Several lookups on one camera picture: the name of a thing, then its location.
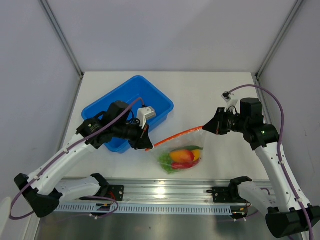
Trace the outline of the green grape bunch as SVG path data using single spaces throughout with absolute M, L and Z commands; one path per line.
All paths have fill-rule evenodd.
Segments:
M 163 153 L 158 157 L 158 163 L 167 174 L 176 173 L 178 170 L 172 167 L 173 161 L 168 153 Z

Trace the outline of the yellow orange mango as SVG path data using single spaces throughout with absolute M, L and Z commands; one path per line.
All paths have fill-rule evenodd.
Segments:
M 194 162 L 198 161 L 202 157 L 202 150 L 200 149 L 195 149 L 195 150 L 192 150 L 191 152 L 194 156 L 194 159 L 193 159 Z

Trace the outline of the green chili pepper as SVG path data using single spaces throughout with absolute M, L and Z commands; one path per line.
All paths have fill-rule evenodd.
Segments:
M 204 148 L 197 145 L 189 145 L 189 146 L 185 146 L 184 149 L 188 151 L 195 151 L 195 150 L 202 151 Z

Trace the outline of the clear zip top bag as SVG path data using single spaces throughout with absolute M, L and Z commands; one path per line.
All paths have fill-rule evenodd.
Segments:
M 202 160 L 205 132 L 202 126 L 177 133 L 156 143 L 146 152 L 168 175 L 195 168 Z

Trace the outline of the red chili pepper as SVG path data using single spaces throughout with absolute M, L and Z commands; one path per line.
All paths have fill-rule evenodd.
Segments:
M 199 164 L 199 162 L 201 161 L 201 159 L 197 159 L 195 161 L 192 162 L 187 162 L 187 163 L 178 163 L 178 162 L 173 162 L 171 164 L 171 168 L 174 170 L 186 170 L 186 169 L 190 169 L 195 167 L 196 165 Z

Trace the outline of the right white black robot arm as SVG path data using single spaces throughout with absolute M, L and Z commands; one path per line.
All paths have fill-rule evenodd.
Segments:
M 257 98 L 240 100 L 240 112 L 219 107 L 214 117 L 203 126 L 215 135 L 241 133 L 260 159 L 273 188 L 275 198 L 260 189 L 249 177 L 230 181 L 228 196 L 234 202 L 246 200 L 265 217 L 275 238 L 311 232 L 320 220 L 319 206 L 313 206 L 294 178 L 280 136 L 272 124 L 264 122 L 262 104 Z

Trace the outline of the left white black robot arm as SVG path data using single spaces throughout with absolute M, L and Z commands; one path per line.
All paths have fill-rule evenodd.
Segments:
M 50 215 L 61 203 L 76 199 L 116 201 L 110 184 L 99 173 L 68 183 L 61 180 L 86 155 L 114 138 L 128 141 L 135 150 L 153 148 L 147 121 L 156 116 L 156 111 L 142 105 L 133 114 L 132 107 L 123 101 L 113 102 L 108 110 L 84 120 L 72 139 L 43 166 L 14 178 L 18 195 L 24 197 L 38 218 Z

